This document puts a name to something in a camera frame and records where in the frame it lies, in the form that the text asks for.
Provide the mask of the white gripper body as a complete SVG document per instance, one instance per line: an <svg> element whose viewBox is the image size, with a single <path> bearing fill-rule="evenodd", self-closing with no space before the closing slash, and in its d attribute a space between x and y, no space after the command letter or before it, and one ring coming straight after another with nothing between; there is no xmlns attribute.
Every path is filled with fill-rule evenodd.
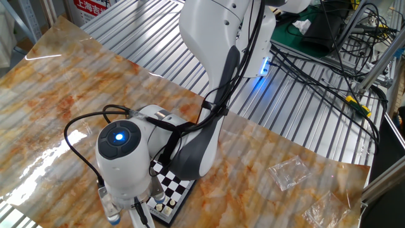
<svg viewBox="0 0 405 228"><path fill-rule="evenodd" d="M145 203L136 203L128 212L134 228L155 228L153 218Z"/></svg>

